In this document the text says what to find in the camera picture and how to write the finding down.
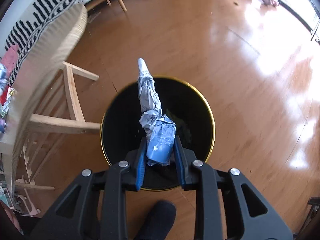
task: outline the brown floor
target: brown floor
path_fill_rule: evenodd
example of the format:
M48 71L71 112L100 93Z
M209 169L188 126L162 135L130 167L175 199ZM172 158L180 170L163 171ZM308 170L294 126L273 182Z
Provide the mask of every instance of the brown floor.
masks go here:
M209 164L239 168L297 231L319 195L319 56L303 25L260 0L114 1L87 26L69 62L100 75L76 78L87 121L100 122L117 91L137 79L137 59L152 74L186 80L208 100L216 122ZM38 176L54 192L34 192L45 212L84 168L107 168L99 135L70 135ZM173 201L167 239L193 239L195 194L174 189L127 194L129 234L158 199Z

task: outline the trash can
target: trash can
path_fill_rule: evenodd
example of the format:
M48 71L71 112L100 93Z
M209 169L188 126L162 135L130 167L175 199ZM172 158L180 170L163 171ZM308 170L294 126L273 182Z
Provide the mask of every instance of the trash can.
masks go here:
M203 95L189 83L172 77L154 77L163 114L176 122L176 135L182 146L195 152L206 162L213 149L215 124L212 111ZM139 123L141 117L138 83L121 90L102 119L100 138L109 165L125 159L127 153L139 148L146 133ZM175 164L161 167L146 165L142 189L169 190L179 185Z

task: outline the silver screw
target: silver screw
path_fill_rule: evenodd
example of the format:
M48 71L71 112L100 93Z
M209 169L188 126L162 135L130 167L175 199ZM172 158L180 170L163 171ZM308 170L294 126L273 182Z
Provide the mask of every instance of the silver screw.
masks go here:
M120 161L119 162L119 166L122 167L122 168L124 168L124 167L126 167L128 165L129 165L129 163L127 161Z
M88 176L91 175L91 170L85 169L85 170L83 170L83 171L81 172L81 174L82 174L82 176L84 176L84 177L88 177Z
M239 171L237 168L232 168L232 169L230 170L230 173L231 173L232 175L238 176L238 175L240 174L240 171Z
M193 161L193 165L196 167L201 167L203 165L203 162L201 160L195 160Z

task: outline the foot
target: foot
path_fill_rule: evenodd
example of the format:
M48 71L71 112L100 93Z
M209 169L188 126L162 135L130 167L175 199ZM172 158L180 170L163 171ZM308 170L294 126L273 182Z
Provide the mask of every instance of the foot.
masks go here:
M165 240L173 226L177 209L167 200L158 201L140 228L134 240Z

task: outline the black and white striped blanket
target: black and white striped blanket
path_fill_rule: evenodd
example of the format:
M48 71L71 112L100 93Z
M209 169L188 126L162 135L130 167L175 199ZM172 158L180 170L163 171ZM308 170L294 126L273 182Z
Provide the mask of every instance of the black and white striped blanket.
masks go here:
M21 18L13 26L8 38L6 39L6 51L13 44L19 45L19 58L17 65L9 77L9 86L12 86L14 83L21 63L27 57L32 46L39 39L41 33L48 24L75 3L86 4L90 1L92 0L34 0L34 2L30 4Z

